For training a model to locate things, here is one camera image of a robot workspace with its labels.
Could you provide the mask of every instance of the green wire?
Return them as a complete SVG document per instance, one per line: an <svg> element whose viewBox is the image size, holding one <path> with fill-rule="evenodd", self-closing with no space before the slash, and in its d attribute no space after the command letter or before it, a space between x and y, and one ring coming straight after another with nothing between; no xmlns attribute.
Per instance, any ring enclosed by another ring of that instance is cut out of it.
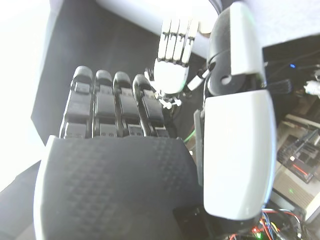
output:
<svg viewBox="0 0 320 240"><path fill-rule="evenodd" d="M184 142L184 143L188 142L189 139L190 139L193 135L195 135L195 133L196 133L196 130L193 130L192 133L190 133L190 135L187 136L185 140L183 140L183 142Z"/></svg>

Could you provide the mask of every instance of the red wire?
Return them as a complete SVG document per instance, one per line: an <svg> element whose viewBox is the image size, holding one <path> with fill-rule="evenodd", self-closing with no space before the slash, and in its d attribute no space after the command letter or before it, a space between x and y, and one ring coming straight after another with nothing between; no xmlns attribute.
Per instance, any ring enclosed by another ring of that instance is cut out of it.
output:
<svg viewBox="0 0 320 240"><path fill-rule="evenodd" d="M236 236L236 235L237 235L237 234L232 234L229 240L235 239L235 236Z"/></svg>
<svg viewBox="0 0 320 240"><path fill-rule="evenodd" d="M266 225L265 225L265 223L264 223L264 221L262 219L261 219L261 222L262 222L262 226L263 226L264 231L265 231L266 235L268 236L269 240L272 240L272 238L271 238L271 236L270 236L270 234L269 234L269 232L267 230L267 227L266 227Z"/></svg>
<svg viewBox="0 0 320 240"><path fill-rule="evenodd" d="M267 213L267 214L274 214L274 213L278 213L278 211L263 211L264 213ZM295 214L293 214L292 212L289 212L289 211L283 211L284 214L289 214L289 215L292 215L292 216L295 216L297 217L299 220L301 220L301 218Z"/></svg>

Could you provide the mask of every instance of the blue wire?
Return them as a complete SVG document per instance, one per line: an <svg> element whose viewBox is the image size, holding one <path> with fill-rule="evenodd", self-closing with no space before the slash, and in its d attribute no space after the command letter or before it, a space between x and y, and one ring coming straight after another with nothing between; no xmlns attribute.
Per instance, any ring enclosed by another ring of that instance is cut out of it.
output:
<svg viewBox="0 0 320 240"><path fill-rule="evenodd" d="M266 213L262 213L262 215L264 216L264 218L265 218L265 221L266 221L266 225L267 225L267 227L268 227L268 229L269 229L269 232L270 232L270 234L271 234L271 238L272 239L275 239L274 238L274 235L273 235L273 232L272 232L272 229L271 229L271 222L270 222L270 219L269 219L269 217L268 217L268 215L266 214Z"/></svg>

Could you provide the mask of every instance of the textured grip surface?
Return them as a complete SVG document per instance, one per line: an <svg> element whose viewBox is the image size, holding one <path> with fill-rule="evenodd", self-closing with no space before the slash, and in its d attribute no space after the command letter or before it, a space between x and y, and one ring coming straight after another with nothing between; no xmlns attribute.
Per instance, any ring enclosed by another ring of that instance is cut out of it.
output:
<svg viewBox="0 0 320 240"><path fill-rule="evenodd" d="M173 209L203 202L180 139L51 137L34 225L43 240L182 239Z"/></svg>

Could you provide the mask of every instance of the white robotic hand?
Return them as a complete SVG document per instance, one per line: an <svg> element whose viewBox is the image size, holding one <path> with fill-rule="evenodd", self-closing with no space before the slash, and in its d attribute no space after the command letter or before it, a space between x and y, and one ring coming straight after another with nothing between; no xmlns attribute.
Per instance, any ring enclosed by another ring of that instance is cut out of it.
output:
<svg viewBox="0 0 320 240"><path fill-rule="evenodd" d="M157 97L164 108L181 105L177 96L187 81L189 58L198 26L199 22L194 19L166 19L162 22L153 76Z"/></svg>

